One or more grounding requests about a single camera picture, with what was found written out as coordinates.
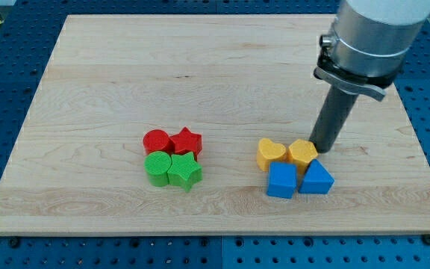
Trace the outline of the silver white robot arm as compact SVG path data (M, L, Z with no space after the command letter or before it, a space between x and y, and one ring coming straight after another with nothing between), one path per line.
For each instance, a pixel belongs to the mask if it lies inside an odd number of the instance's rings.
M349 95L383 100L430 14L430 0L344 0L314 75Z

